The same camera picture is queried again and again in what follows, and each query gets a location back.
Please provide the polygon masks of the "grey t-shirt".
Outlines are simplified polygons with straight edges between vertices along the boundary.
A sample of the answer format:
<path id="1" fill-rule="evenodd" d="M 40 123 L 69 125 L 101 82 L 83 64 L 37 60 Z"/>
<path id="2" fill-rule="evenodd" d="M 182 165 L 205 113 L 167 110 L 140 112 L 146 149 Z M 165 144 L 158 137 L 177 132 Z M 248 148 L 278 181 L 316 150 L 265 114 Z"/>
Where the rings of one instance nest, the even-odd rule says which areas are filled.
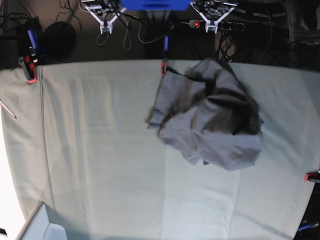
<path id="1" fill-rule="evenodd" d="M 229 66 L 205 59 L 183 74 L 167 69 L 148 127 L 190 164 L 236 171 L 253 166 L 262 152 L 258 109 Z"/>

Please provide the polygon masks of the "red black clamp centre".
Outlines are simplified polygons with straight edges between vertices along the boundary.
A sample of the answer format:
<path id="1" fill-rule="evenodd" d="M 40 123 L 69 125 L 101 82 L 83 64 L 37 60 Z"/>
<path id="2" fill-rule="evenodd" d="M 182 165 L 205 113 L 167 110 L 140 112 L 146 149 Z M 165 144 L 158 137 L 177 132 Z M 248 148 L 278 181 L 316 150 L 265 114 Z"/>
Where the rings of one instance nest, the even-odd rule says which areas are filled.
<path id="1" fill-rule="evenodd" d="M 168 48 L 169 48 L 169 37 L 164 37 L 163 42 L 163 61 L 161 62 L 161 74 L 164 75 L 167 72 L 169 66 L 168 62 Z"/>

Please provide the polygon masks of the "red black clamp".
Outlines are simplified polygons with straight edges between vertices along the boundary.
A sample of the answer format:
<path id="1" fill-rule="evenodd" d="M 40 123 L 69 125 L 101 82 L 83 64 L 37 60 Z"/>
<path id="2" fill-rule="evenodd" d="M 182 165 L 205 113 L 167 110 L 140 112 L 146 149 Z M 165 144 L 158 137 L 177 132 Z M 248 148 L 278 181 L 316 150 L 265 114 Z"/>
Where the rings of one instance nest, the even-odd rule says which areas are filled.
<path id="1" fill-rule="evenodd" d="M 309 172 L 304 177 L 305 182 L 320 183 L 320 172 Z"/>
<path id="2" fill-rule="evenodd" d="M 168 62 L 168 48 L 169 48 L 169 37 L 164 37 L 163 42 L 163 61 L 161 62 L 161 74 L 164 75 L 167 72 L 169 66 Z"/>
<path id="3" fill-rule="evenodd" d="M 28 83 L 33 84 L 37 81 L 36 64 L 38 63 L 38 58 L 36 51 L 32 46 L 30 46 L 28 49 L 29 53 L 19 57 L 18 63 L 22 68 Z"/>

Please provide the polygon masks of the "light green table cloth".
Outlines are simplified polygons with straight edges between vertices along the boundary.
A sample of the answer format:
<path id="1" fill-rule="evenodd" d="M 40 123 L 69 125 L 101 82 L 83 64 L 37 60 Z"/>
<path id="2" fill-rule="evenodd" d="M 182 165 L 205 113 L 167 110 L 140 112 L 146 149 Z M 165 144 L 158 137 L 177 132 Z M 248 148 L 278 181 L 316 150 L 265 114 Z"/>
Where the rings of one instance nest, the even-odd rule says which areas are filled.
<path id="1" fill-rule="evenodd" d="M 320 165 L 320 75 L 243 63 L 230 68 L 259 105 L 263 151 L 238 171 L 189 164 L 147 117 L 159 60 L 0 72 L 4 142 L 27 217 L 39 201 L 70 240 L 291 240 Z"/>

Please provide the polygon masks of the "blue box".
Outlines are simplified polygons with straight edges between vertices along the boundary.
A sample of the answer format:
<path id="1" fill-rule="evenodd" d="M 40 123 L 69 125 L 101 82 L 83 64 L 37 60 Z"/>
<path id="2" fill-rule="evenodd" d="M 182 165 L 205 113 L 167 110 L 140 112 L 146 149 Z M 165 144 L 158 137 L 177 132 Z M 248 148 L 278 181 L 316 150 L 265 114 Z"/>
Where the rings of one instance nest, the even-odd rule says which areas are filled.
<path id="1" fill-rule="evenodd" d="M 121 0 L 122 6 L 130 11 L 184 11 L 190 0 Z"/>

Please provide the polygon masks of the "black round bag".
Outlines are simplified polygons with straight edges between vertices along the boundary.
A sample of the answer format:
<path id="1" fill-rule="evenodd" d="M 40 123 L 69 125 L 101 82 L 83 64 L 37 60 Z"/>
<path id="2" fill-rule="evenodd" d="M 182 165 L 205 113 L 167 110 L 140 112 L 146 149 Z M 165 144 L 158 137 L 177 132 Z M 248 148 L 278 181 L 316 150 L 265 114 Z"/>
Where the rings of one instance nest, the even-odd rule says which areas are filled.
<path id="1" fill-rule="evenodd" d="M 42 35 L 42 51 L 53 61 L 62 61 L 73 52 L 77 34 L 68 22 L 57 21 L 44 31 Z"/>

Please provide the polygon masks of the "red black clamp left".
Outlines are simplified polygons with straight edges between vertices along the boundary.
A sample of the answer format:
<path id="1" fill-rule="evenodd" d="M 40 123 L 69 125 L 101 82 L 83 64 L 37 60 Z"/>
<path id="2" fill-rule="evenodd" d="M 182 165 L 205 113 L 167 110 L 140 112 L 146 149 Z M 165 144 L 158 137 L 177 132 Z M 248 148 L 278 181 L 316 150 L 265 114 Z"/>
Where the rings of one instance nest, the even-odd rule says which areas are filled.
<path id="1" fill-rule="evenodd" d="M 28 83 L 33 84 L 37 81 L 36 64 L 38 63 L 38 58 L 36 51 L 32 46 L 30 46 L 28 49 L 29 53 L 19 57 L 18 63 L 22 68 Z"/>

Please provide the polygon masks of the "red black clamp right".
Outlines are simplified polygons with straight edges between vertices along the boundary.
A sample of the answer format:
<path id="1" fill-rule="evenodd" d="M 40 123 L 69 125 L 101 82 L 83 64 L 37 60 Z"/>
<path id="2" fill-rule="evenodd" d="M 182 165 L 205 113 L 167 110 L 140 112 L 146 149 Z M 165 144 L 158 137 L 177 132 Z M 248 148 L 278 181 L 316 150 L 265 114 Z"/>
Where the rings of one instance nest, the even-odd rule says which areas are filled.
<path id="1" fill-rule="evenodd" d="M 320 172 L 309 172 L 304 177 L 305 182 L 320 183 Z"/>

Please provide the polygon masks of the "metal rod at left edge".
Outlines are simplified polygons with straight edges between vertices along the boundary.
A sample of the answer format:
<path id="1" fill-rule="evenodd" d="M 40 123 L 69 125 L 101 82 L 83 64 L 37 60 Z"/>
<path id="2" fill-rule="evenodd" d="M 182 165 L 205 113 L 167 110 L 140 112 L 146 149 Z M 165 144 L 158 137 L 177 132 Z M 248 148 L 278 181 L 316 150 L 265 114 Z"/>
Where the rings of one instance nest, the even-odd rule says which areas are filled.
<path id="1" fill-rule="evenodd" d="M 5 103 L 0 100 L 0 106 L 9 114 L 11 115 L 14 119 L 16 119 L 16 115 L 5 105 Z"/>

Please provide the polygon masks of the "white bin corner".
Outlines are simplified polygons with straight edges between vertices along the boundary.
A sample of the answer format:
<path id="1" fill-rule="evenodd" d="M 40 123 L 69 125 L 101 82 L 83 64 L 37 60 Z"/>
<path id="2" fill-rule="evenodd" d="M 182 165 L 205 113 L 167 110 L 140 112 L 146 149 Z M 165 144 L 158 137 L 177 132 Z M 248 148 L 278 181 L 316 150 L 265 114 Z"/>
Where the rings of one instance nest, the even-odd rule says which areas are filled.
<path id="1" fill-rule="evenodd" d="M 46 204 L 39 201 L 21 228 L 16 240 L 67 240 L 64 227 L 51 223 Z"/>

